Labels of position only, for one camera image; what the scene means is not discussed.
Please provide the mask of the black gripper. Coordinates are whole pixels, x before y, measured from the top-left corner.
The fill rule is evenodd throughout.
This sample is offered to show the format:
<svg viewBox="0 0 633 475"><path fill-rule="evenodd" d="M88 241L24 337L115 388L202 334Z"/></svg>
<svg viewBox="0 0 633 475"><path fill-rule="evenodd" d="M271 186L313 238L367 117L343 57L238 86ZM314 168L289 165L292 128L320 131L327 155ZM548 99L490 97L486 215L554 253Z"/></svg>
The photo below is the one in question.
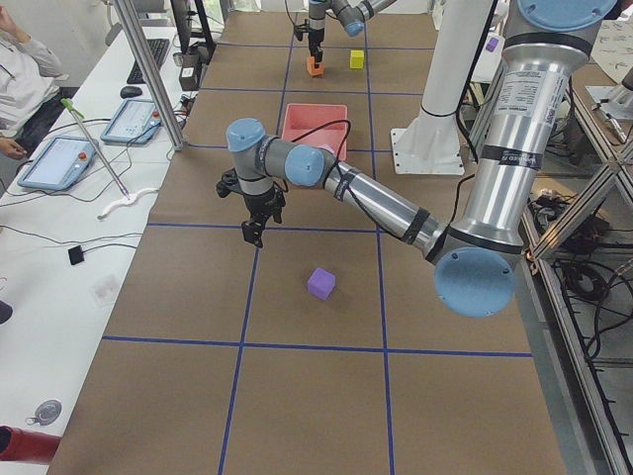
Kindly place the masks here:
<svg viewBox="0 0 633 475"><path fill-rule="evenodd" d="M322 62L323 55L321 44L324 40L324 29L309 28L308 37L310 57L313 62L320 64Z"/></svg>
<svg viewBox="0 0 633 475"><path fill-rule="evenodd" d="M249 212L248 221L241 223L243 239L258 248L263 247L263 233L269 218L277 224L282 224L282 210L285 207L285 193L271 187L266 192L257 195L243 193L243 200Z"/></svg>

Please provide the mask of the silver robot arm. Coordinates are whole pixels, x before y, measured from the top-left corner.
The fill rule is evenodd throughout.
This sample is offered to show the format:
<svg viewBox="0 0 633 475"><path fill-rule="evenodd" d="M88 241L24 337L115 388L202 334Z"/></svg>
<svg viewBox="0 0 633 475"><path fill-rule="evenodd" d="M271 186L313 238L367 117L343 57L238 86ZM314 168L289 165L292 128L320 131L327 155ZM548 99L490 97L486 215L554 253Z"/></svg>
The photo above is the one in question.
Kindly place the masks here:
<svg viewBox="0 0 633 475"><path fill-rule="evenodd" d="M518 1L510 8L502 58L506 65L474 187L461 219L431 214L328 150L266 134L253 118L226 131L233 168L219 196L240 195L249 212L246 241L260 245L268 221L285 204L278 179L319 187L365 214L432 262L438 297L452 311L488 317L511 300L522 251L520 217L541 166L554 117L572 74L589 58L610 1Z"/></svg>
<svg viewBox="0 0 633 475"><path fill-rule="evenodd" d="M370 19L394 3L395 0L363 0L352 7L345 0L310 0L308 18L302 25L295 28L295 36L300 41L304 33L308 34L310 58L315 66L320 66L321 44L324 41L325 18L328 11L333 14L343 30L350 37L354 37L364 30L365 24Z"/></svg>

